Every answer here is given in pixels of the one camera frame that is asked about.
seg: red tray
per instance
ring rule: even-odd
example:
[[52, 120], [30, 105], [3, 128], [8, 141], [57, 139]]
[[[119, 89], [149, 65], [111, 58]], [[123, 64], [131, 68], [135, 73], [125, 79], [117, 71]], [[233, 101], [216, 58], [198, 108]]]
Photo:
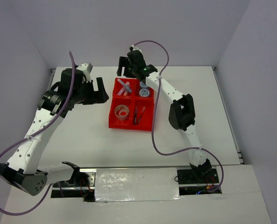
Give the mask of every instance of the red tray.
[[[141, 97], [139, 95], [139, 81], [135, 78], [120, 78], [124, 83], [129, 82], [132, 93], [128, 93], [127, 96], [123, 94], [118, 96], [117, 93], [123, 87], [118, 82], [118, 78], [115, 80], [114, 89], [112, 92], [111, 110], [109, 114], [109, 128], [119, 128], [127, 130], [141, 130], [151, 131], [153, 112], [154, 112], [154, 91], [149, 88], [150, 96]], [[118, 105], [126, 105], [129, 108], [129, 118], [124, 121], [120, 121], [116, 118], [115, 108]], [[142, 114], [141, 120], [138, 124], [134, 124], [135, 108], [138, 108], [136, 122], [141, 116], [143, 107], [146, 107], [145, 112]]]

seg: masking tape roll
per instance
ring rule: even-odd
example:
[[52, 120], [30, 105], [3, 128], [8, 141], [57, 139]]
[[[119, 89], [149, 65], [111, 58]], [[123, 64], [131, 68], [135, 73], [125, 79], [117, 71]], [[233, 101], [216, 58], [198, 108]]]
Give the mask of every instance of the masking tape roll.
[[129, 118], [129, 108], [126, 105], [118, 105], [115, 108], [116, 118], [120, 121], [127, 120]]

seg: gray wall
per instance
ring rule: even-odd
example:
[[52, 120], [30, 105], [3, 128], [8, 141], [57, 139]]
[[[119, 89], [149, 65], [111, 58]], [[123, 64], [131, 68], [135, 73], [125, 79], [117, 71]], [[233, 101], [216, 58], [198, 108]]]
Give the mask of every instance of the gray wall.
[[[79, 61], [117, 65], [130, 45], [162, 43], [171, 65], [217, 65], [250, 0], [12, 0], [49, 67]], [[166, 56], [143, 46], [147, 62]]]
[[[14, 8], [0, 0], [0, 152], [24, 137], [48, 78], [49, 70]], [[9, 190], [0, 179], [2, 208]]]
[[217, 77], [243, 156], [277, 224], [277, 0], [250, 2]]

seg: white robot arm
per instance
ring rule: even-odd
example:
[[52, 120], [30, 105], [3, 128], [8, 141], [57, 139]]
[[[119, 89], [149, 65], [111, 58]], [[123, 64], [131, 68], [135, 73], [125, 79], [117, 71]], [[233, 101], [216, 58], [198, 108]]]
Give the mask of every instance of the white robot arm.
[[54, 119], [65, 102], [71, 83], [72, 69], [65, 69], [61, 74], [61, 81], [54, 84], [51, 90], [46, 91], [38, 104], [35, 118], [25, 138], [18, 149], [6, 163], [0, 163], [0, 176], [9, 184], [37, 195], [46, 184], [67, 181], [70, 185], [86, 179], [86, 174], [70, 162], [62, 162], [57, 166], [38, 167], [41, 155], [56, 128], [62, 123], [66, 114], [74, 108], [75, 104], [90, 105], [105, 103], [109, 97], [105, 92], [102, 78], [96, 78], [98, 91], [94, 91], [90, 78], [92, 65], [84, 63], [76, 68], [73, 91], [67, 107], [55, 122], [35, 137], [32, 134], [43, 129]]
[[[164, 101], [172, 105], [174, 101], [181, 100], [184, 96], [183, 93], [176, 90], [172, 85], [170, 85], [164, 78], [161, 79], [161, 90], [160, 90], [160, 97], [164, 99]], [[159, 77], [158, 74], [152, 73], [150, 76], [146, 77], [146, 85], [152, 88], [153, 90], [157, 91], [159, 86]], [[187, 127], [187, 129], [181, 130], [179, 129], [179, 133], [182, 136], [183, 140], [187, 142], [191, 147], [200, 147], [201, 143], [196, 133], [195, 124], [191, 124]], [[188, 150], [188, 159], [190, 163], [194, 166], [202, 165], [206, 162], [208, 158], [206, 153], [201, 150]]]
[[[159, 89], [159, 78], [161, 80], [160, 97], [170, 107], [169, 122], [178, 130], [185, 142], [191, 147], [201, 147], [200, 140], [195, 129], [194, 101], [190, 94], [184, 95], [171, 86], [165, 79], [159, 77], [157, 69], [153, 65], [146, 65], [141, 49], [131, 46], [127, 57], [120, 57], [117, 75], [136, 78], [142, 81], [154, 91]], [[189, 150], [187, 160], [190, 161], [196, 179], [205, 176], [211, 169], [211, 163], [207, 154], [202, 150]]]

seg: white table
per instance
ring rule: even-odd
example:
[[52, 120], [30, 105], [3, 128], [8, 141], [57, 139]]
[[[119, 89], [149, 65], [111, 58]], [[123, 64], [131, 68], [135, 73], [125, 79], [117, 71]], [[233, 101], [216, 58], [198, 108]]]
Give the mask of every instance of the white table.
[[[1, 224], [271, 224], [252, 166], [225, 166], [224, 169], [222, 195], [124, 203], [87, 203], [81, 198], [47, 197], [29, 214], [3, 215]], [[32, 197], [12, 188], [6, 210], [25, 211], [34, 206], [42, 194]]]
[[[64, 67], [57, 68], [53, 83]], [[108, 128], [108, 115], [116, 67], [94, 68], [92, 77], [103, 77], [110, 100], [100, 105], [76, 105], [52, 136], [40, 166], [70, 161], [80, 167], [185, 166], [185, 153], [160, 156], [145, 132]], [[47, 197], [35, 211], [21, 216], [3, 215], [2, 224], [21, 223], [213, 223], [270, 224], [263, 196], [251, 166], [239, 165], [211, 67], [169, 67], [163, 76], [179, 91], [194, 98], [197, 132], [203, 147], [214, 153], [225, 169], [222, 195], [193, 195], [165, 202], [84, 203], [80, 198]], [[169, 105], [159, 101], [155, 138], [162, 152], [184, 147], [168, 123]], [[6, 210], [24, 211], [36, 204], [32, 197], [12, 188]]]
[[[52, 83], [60, 81], [65, 68], [56, 69]], [[40, 166], [62, 161], [93, 168], [189, 165], [185, 154], [157, 154], [148, 132], [108, 128], [116, 72], [117, 67], [93, 68], [91, 78], [103, 78], [110, 99], [104, 104], [76, 105], [53, 134]], [[193, 96], [196, 128], [203, 148], [215, 154], [224, 165], [240, 164], [212, 68], [168, 67], [163, 76], [176, 89]], [[180, 134], [168, 122], [169, 108], [170, 105], [163, 100], [159, 101], [155, 141], [162, 152], [173, 152], [184, 147]]]

